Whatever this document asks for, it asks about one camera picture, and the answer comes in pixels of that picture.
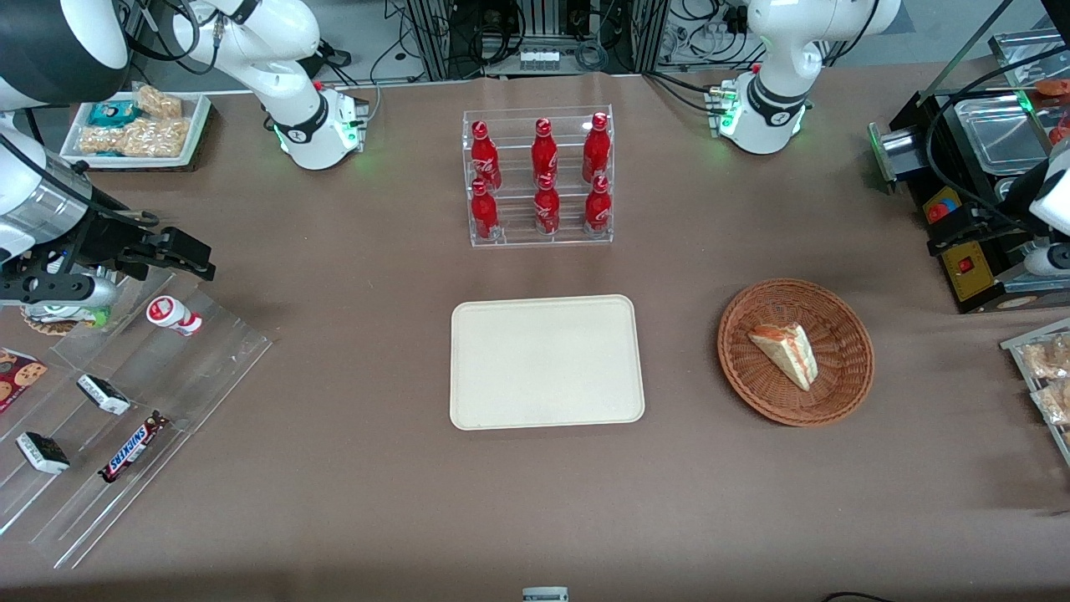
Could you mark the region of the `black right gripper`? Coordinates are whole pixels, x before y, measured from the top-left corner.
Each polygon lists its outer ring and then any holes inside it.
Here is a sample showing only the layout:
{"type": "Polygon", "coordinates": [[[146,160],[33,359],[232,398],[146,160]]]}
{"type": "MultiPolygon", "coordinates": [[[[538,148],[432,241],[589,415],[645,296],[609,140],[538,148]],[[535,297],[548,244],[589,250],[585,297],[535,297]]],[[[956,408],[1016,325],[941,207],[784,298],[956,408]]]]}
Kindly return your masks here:
{"type": "Polygon", "coordinates": [[[217,267],[210,262],[209,245],[175,227],[153,232],[150,217],[146,212],[108,217],[88,210],[68,232],[50,243],[50,262],[58,264],[50,269],[51,281],[114,282],[114,275],[127,269],[144,278],[149,267],[183,271],[214,281],[217,267]]]}

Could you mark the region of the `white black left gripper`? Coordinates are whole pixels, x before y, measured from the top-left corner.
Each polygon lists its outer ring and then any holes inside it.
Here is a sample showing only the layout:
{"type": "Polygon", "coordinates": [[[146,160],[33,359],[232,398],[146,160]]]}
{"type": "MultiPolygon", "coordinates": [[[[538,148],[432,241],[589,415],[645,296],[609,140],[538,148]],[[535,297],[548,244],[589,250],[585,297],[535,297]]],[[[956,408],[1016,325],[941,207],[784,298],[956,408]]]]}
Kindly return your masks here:
{"type": "Polygon", "coordinates": [[[929,254],[943,254],[979,237],[977,267],[989,279],[1067,279],[1067,232],[1041,205],[956,209],[929,229],[929,254]]]}

